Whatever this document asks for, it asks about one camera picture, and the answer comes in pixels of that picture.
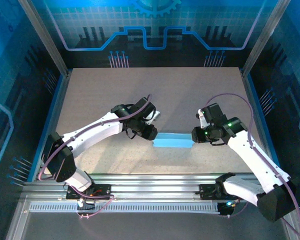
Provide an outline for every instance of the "beige tabletop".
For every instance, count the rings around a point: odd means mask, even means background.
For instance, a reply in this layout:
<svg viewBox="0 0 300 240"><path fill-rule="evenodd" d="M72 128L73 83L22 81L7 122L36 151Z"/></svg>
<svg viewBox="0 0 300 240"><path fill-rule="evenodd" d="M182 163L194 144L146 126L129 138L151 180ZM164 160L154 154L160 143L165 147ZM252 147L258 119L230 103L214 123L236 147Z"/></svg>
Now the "beige tabletop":
<svg viewBox="0 0 300 240"><path fill-rule="evenodd" d="M200 125L195 115L206 101L220 93L246 97L237 67L154 67L73 69L57 132L62 135L104 116L115 105L135 104L152 94L161 112L155 127L160 133L190 133ZM217 102L228 118L238 117L248 126L250 111L234 96L220 96ZM256 126L252 135L260 139ZM113 135L75 159L88 173L225 173L250 172L228 146L195 144L192 148L153 147L152 141L125 133Z"/></svg>

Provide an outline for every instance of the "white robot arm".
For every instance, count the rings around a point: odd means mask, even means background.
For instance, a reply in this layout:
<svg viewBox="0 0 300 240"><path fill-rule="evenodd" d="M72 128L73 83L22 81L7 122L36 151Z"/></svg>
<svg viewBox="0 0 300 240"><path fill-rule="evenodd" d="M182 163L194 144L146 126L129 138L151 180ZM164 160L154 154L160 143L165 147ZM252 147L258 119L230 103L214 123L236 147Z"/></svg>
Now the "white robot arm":
<svg viewBox="0 0 300 240"><path fill-rule="evenodd" d="M160 116L160 112L156 110L156 107L152 103L149 103L144 110L137 115L128 118L127 120L119 121L119 118L137 112L137 110L139 110L146 102L147 99L143 97L136 104L117 105L111 112L108 112L99 120L92 122L81 129L66 133L62 136L59 136L56 132L49 135L42 154L44 163L56 148L70 139L73 140L75 138L74 136L77 136L78 133L82 132L82 134L73 141L70 141L47 165L53 178L57 182L68 183L80 192L85 192L86 194L93 193L95 190L93 180L86 172L76 168L74 159L105 138L119 134L123 131L126 131L128 134L128 129L131 129L134 135L138 135L150 141L154 140L158 131L154 125L152 125L152 122L157 120ZM118 121L104 123L115 119L118 119Z"/></svg>
<svg viewBox="0 0 300 240"><path fill-rule="evenodd" d="M247 127L237 118L227 119L217 103L198 110L196 115L200 126L192 131L196 143L210 143L213 146L228 145L247 164L260 185L243 180L234 173L227 173L216 180L215 191L220 198L237 196L257 206L264 217L274 222L295 209L280 175L293 190L300 202L300 181L292 179L288 173L277 166L251 137L248 139ZM276 175L254 150L276 169Z"/></svg>

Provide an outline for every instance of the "blue foam block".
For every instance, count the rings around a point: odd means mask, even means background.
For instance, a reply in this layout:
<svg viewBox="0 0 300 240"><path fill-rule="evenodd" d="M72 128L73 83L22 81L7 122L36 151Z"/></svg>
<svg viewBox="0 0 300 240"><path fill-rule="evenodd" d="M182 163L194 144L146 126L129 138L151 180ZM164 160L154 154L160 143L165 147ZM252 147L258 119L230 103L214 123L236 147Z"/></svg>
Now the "blue foam block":
<svg viewBox="0 0 300 240"><path fill-rule="evenodd" d="M159 148L192 148L194 141L190 133L158 133L153 146Z"/></svg>

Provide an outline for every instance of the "gray floor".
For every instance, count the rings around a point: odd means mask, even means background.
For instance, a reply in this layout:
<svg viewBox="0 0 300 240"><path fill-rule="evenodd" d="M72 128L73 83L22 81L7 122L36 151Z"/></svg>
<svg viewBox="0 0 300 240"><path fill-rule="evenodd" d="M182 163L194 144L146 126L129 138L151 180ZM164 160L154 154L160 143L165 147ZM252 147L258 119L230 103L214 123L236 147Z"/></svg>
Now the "gray floor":
<svg viewBox="0 0 300 240"><path fill-rule="evenodd" d="M284 240L255 206L234 218L199 213L30 213L23 240Z"/></svg>
<svg viewBox="0 0 300 240"><path fill-rule="evenodd" d="M117 104L136 103L153 95L161 112L155 123L162 133L190 133L199 126L195 115L220 93L246 97L237 67L75 68L72 72L57 132L62 135L90 124ZM248 106L234 96L215 100L228 118L250 121ZM256 126L252 134L260 142ZM156 148L140 137L111 136L76 158L88 173L224 173L250 172L227 146L196 144L193 148Z"/></svg>

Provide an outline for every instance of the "ventilation grille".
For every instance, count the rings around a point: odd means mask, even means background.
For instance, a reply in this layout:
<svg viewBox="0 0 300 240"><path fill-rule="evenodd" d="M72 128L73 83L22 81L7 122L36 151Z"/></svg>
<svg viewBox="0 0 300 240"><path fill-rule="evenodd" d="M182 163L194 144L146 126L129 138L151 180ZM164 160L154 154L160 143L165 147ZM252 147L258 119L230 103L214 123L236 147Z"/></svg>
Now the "ventilation grille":
<svg viewBox="0 0 300 240"><path fill-rule="evenodd" d="M96 203L93 212L101 209L104 202ZM43 213L73 213L77 211L76 202L32 202L31 212ZM218 204L210 202L199 203L147 203L147 202L112 202L103 212L105 213L215 213L218 214Z"/></svg>

